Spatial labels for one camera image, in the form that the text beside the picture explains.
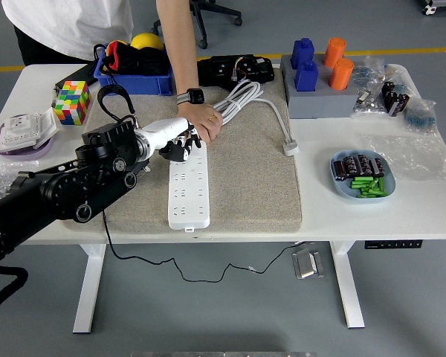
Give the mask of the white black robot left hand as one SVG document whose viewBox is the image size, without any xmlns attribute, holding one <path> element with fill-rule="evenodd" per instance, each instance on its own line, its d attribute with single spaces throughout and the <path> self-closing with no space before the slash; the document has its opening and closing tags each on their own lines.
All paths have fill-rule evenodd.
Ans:
<svg viewBox="0 0 446 357">
<path fill-rule="evenodd" d="M 195 127 L 186 118 L 157 120 L 142 129 L 136 129 L 141 147 L 141 158 L 149 159 L 154 151 L 169 161 L 184 162 L 193 147 L 201 149 L 201 140 Z"/>
</svg>

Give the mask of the person's left hand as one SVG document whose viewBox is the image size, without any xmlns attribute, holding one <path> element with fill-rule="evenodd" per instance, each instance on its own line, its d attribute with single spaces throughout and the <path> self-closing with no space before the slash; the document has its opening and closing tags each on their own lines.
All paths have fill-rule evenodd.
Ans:
<svg viewBox="0 0 446 357">
<path fill-rule="evenodd" d="M 178 116 L 186 118 L 197 130 L 197 133 L 209 145 L 220 133 L 223 118 L 210 104 L 178 104 Z"/>
</svg>

